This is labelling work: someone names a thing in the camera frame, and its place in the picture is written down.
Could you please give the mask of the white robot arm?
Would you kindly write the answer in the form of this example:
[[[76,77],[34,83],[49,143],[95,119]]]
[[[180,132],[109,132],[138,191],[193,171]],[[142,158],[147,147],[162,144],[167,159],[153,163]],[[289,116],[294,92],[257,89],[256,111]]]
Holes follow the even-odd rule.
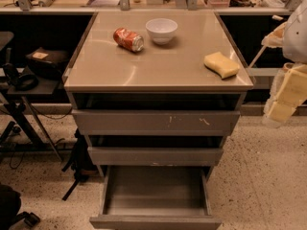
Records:
[[[264,107],[263,123],[278,128],[307,100],[307,0],[288,20],[266,35],[261,44],[282,49],[285,63],[273,79],[270,97]]]

